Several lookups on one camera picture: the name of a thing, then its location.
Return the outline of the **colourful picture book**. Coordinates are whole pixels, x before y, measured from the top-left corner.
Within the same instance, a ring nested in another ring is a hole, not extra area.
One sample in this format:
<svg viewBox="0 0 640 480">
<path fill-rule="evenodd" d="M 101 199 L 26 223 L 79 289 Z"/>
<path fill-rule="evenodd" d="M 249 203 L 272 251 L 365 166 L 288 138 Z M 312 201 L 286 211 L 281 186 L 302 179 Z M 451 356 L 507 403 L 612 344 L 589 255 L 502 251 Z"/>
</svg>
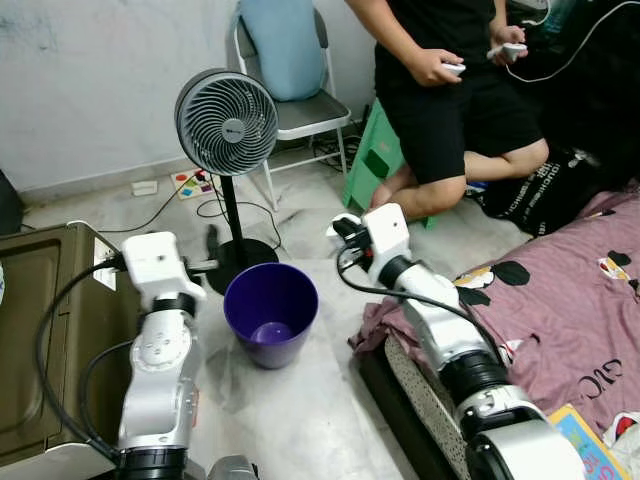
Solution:
<svg viewBox="0 0 640 480">
<path fill-rule="evenodd" d="M 549 416 L 550 424 L 570 440 L 584 465 L 585 480 L 631 480 L 627 468 L 609 452 L 599 436 L 572 404 L 564 404 Z"/>
</svg>

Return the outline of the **person's right hand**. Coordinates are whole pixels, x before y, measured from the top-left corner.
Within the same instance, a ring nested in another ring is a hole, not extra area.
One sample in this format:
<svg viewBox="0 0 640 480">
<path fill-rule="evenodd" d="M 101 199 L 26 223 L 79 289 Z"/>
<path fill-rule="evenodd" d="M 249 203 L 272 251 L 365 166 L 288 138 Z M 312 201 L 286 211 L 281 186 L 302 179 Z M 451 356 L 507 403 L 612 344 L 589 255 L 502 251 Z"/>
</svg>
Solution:
<svg viewBox="0 0 640 480">
<path fill-rule="evenodd" d="M 442 84 L 457 84 L 460 76 L 449 65 L 461 65 L 463 60 L 453 52 L 442 49 L 421 49 L 408 52 L 402 59 L 403 64 L 417 84 L 422 87 L 436 87 Z"/>
</svg>

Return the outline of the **person's left hand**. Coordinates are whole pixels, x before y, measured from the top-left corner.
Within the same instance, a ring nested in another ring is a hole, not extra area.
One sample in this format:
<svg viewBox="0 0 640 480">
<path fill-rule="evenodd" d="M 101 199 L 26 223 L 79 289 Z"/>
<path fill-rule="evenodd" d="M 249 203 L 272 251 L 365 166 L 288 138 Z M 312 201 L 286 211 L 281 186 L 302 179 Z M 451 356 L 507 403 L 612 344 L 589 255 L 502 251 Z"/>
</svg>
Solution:
<svg viewBox="0 0 640 480">
<path fill-rule="evenodd" d="M 495 50 L 497 50 L 500 45 L 506 44 L 506 42 L 511 42 L 511 44 L 524 44 L 524 40 L 524 29 L 517 26 L 508 26 L 502 29 L 502 31 L 490 32 L 492 49 L 489 50 L 486 56 L 488 56 L 489 60 L 497 61 L 497 63 L 502 65 L 515 63 L 515 61 L 508 61 L 503 55 L 495 54 Z"/>
</svg>

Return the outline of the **colourful power strip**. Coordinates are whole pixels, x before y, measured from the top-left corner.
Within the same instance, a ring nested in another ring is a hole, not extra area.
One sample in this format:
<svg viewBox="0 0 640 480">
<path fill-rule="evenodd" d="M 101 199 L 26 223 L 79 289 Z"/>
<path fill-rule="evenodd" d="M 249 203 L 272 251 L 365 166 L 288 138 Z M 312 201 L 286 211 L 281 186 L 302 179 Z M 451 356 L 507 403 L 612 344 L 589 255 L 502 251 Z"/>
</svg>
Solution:
<svg viewBox="0 0 640 480">
<path fill-rule="evenodd" d="M 215 177 L 204 169 L 189 169 L 170 174 L 178 200 L 188 200 L 215 192 Z"/>
</svg>

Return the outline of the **purple waste bin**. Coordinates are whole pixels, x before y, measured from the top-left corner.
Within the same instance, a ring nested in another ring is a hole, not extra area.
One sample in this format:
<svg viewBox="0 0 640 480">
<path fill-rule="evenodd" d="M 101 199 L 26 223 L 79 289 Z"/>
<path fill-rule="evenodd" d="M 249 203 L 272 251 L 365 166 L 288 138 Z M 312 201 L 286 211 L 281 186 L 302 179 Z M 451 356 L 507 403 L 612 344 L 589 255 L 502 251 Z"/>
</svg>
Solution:
<svg viewBox="0 0 640 480">
<path fill-rule="evenodd" d="M 310 276 L 283 262 L 265 262 L 234 278 L 223 312 L 253 364 L 283 369 L 300 355 L 317 307 L 319 294 Z"/>
</svg>

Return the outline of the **green plastic stool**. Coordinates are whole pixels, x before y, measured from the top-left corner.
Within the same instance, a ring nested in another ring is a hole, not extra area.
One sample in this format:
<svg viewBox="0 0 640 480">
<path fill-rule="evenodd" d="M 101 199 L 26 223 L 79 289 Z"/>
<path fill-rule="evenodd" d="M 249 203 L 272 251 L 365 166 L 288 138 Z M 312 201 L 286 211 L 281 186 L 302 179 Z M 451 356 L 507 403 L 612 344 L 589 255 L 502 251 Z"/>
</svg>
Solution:
<svg viewBox="0 0 640 480">
<path fill-rule="evenodd" d="M 388 180 L 398 178 L 404 164 L 401 141 L 378 99 L 365 116 L 366 124 L 358 150 L 349 169 L 343 205 L 348 210 L 366 212 L 384 204 L 399 204 L 410 220 L 419 220 L 426 228 L 433 225 L 429 214 L 421 214 L 421 189 L 416 183 L 388 188 Z"/>
</svg>

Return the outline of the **grey folding chair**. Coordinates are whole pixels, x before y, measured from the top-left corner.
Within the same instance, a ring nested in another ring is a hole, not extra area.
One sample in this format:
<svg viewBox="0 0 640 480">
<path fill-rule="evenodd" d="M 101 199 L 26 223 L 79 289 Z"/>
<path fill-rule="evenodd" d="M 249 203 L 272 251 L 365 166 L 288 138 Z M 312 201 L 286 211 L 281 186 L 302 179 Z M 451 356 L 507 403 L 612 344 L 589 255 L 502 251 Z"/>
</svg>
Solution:
<svg viewBox="0 0 640 480">
<path fill-rule="evenodd" d="M 229 52 L 233 56 L 234 68 L 238 72 L 247 74 L 247 76 L 264 84 L 259 68 L 259 56 L 257 56 L 250 36 L 248 36 L 246 27 L 244 27 L 241 14 L 239 14 L 239 4 L 241 4 L 241 0 L 237 1 L 236 17 L 230 23 L 232 33 L 230 33 Z M 274 173 L 283 172 L 283 170 L 291 169 L 293 166 L 320 163 L 320 161 L 333 159 L 333 157 L 339 160 L 340 172 L 347 173 L 346 142 L 343 141 L 343 128 L 351 123 L 351 110 L 335 96 L 328 29 L 326 29 L 323 14 L 316 8 L 315 18 L 317 35 L 319 35 L 324 51 L 325 72 L 323 87 L 310 99 L 291 102 L 276 101 L 274 99 L 276 114 L 278 114 L 278 133 L 276 133 L 276 137 L 279 138 L 279 141 L 314 140 L 317 134 L 333 133 L 335 140 L 338 142 L 338 151 L 335 154 L 307 157 L 305 160 L 293 161 L 293 163 L 285 164 L 284 166 L 271 166 L 268 163 L 262 166 L 262 177 L 265 178 L 265 187 L 262 188 L 262 193 L 268 198 L 271 209 L 274 210 L 278 209 L 273 180 Z"/>
</svg>

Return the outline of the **grey standing fan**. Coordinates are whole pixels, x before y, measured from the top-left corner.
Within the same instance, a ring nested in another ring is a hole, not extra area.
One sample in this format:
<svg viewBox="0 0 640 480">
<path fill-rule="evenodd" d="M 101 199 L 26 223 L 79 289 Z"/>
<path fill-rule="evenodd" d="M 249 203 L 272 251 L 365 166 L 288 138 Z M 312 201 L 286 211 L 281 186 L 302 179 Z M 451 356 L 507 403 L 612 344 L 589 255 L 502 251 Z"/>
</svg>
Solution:
<svg viewBox="0 0 640 480">
<path fill-rule="evenodd" d="M 256 79 L 212 68 L 184 84 L 175 101 L 175 132 L 193 164 L 218 179 L 230 241 L 212 248 L 218 262 L 207 273 L 223 294 L 243 270 L 275 262 L 273 247 L 244 236 L 234 179 L 260 168 L 276 143 L 278 115 L 270 93 Z"/>
</svg>

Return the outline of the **person in black clothes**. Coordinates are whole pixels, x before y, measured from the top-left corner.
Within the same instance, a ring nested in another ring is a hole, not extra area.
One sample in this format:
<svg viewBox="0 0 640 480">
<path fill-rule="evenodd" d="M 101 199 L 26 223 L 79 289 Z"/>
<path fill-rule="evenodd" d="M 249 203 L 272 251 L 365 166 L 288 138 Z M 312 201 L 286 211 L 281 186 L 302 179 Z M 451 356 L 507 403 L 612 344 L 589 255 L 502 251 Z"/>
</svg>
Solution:
<svg viewBox="0 0 640 480">
<path fill-rule="evenodd" d="M 550 150 L 538 118 L 488 59 L 492 0 L 387 0 L 421 49 L 453 52 L 457 84 L 422 87 L 375 40 L 374 87 L 399 137 L 404 168 L 388 188 L 416 183 L 421 214 L 453 209 L 468 184 L 529 177 Z"/>
</svg>

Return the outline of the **white quilted mattress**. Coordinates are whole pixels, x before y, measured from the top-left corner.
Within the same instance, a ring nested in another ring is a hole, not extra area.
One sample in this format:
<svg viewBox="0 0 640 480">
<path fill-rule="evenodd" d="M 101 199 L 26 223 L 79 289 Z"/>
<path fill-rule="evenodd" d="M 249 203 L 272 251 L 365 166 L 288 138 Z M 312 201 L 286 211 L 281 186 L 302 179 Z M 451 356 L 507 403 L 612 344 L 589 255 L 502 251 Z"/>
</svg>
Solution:
<svg viewBox="0 0 640 480">
<path fill-rule="evenodd" d="M 631 477 L 637 475 L 640 356 L 630 352 L 573 381 L 553 381 L 548 415 L 572 404 Z M 361 353 L 358 371 L 419 480 L 472 480 L 448 393 L 396 337 Z"/>
</svg>

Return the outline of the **brown cabinet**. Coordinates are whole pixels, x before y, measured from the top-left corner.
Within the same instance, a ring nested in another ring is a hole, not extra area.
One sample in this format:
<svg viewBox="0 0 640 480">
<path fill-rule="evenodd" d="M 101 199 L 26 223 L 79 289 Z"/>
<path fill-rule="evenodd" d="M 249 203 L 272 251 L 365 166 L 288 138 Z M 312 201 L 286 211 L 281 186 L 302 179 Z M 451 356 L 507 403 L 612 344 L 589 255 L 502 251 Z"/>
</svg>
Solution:
<svg viewBox="0 0 640 480">
<path fill-rule="evenodd" d="M 81 442 L 46 401 L 36 355 L 69 417 L 81 417 L 78 394 L 86 393 L 97 433 L 115 443 L 127 358 L 115 352 L 100 361 L 87 387 L 81 387 L 81 374 L 91 358 L 137 334 L 136 288 L 123 271 L 96 271 L 63 298 L 54 319 L 45 315 L 74 276 L 115 253 L 115 244 L 84 221 L 0 237 L 0 467 Z"/>
</svg>

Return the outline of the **light blue cushion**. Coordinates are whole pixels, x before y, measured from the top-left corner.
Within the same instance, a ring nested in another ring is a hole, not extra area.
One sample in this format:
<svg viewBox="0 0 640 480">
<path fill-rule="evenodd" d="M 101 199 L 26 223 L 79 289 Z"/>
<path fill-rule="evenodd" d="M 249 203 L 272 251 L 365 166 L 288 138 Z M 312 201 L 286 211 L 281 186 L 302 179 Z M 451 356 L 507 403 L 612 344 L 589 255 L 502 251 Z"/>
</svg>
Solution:
<svg viewBox="0 0 640 480">
<path fill-rule="evenodd" d="M 310 99 L 321 90 L 325 61 L 312 0 L 239 0 L 259 56 L 262 82 L 276 101 Z"/>
</svg>

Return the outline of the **black printed bag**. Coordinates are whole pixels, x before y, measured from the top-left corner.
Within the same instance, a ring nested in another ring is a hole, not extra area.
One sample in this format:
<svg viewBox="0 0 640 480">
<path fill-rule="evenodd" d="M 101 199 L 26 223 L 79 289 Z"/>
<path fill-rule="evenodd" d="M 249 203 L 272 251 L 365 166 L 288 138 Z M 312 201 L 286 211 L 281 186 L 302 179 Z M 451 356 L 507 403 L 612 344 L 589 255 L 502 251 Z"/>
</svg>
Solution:
<svg viewBox="0 0 640 480">
<path fill-rule="evenodd" d="M 600 193 L 623 191 L 636 177 L 635 166 L 604 163 L 581 148 L 553 148 L 534 173 L 490 182 L 474 198 L 489 218 L 545 236 L 579 218 Z"/>
</svg>

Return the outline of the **grey left robot leg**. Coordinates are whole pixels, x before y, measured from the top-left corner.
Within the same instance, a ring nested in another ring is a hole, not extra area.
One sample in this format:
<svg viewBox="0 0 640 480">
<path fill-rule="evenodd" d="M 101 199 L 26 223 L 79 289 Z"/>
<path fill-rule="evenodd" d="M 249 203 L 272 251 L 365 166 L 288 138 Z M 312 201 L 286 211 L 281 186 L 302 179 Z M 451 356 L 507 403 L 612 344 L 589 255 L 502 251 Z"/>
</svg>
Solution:
<svg viewBox="0 0 640 480">
<path fill-rule="evenodd" d="M 212 463 L 205 480 L 260 480 L 259 468 L 242 454 L 232 454 Z"/>
</svg>

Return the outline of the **pink printed blanket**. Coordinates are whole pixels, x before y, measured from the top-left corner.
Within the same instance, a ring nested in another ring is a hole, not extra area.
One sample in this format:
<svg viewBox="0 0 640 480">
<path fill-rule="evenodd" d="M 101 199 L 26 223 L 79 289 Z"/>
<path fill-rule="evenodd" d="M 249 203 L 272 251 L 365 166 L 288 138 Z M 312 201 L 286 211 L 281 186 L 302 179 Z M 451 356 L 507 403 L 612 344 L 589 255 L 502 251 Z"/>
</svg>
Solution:
<svg viewBox="0 0 640 480">
<path fill-rule="evenodd" d="M 556 232 L 458 275 L 509 379 L 547 413 L 570 404 L 605 442 L 640 410 L 640 198 L 600 193 Z"/>
</svg>

